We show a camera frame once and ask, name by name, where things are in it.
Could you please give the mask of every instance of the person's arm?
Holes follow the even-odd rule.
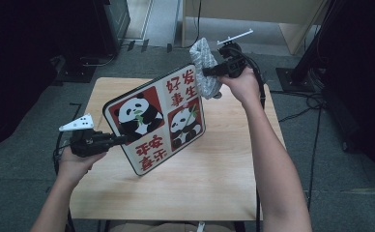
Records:
[[[231,89],[248,120],[254,175],[263,207],[264,231],[311,231],[303,188],[294,163],[274,133],[259,101],[253,70],[218,78]]]
[[[31,232],[65,231],[73,189],[87,171],[91,170],[92,165],[105,155],[106,153],[81,158],[74,155],[70,147],[64,149],[57,180],[46,198]]]

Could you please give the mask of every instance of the clothing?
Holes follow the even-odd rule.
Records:
[[[109,232],[196,232],[199,221],[112,220]],[[205,221],[205,232],[236,232],[231,221]]]

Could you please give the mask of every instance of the panda face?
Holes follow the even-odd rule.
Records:
[[[143,98],[133,98],[125,102],[119,109],[118,119],[121,123],[126,123],[136,119],[149,107],[148,101]]]
[[[185,126],[188,126],[194,122],[195,118],[193,115],[190,115],[190,111],[188,108],[184,108],[172,119],[172,124],[170,126],[170,131],[176,132],[182,130]]]

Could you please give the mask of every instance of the wooden desk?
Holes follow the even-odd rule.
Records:
[[[186,17],[198,16],[199,2],[184,0],[182,46],[185,46]],[[278,22],[290,53],[296,54],[311,26],[321,23],[327,8],[327,0],[206,0],[202,1],[200,16]]]
[[[111,99],[149,81],[100,78],[86,108],[96,131],[111,132],[102,116]],[[227,86],[219,100],[203,100],[206,131],[185,150],[139,177],[121,147],[94,164],[72,194],[73,218],[151,220],[256,220],[247,120]],[[266,112],[283,138],[270,92]]]

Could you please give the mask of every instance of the forearm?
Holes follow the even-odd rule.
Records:
[[[302,217],[309,221],[299,175],[259,102],[245,102],[254,175],[265,218]]]
[[[31,232],[65,231],[72,191],[71,184],[57,179]]]

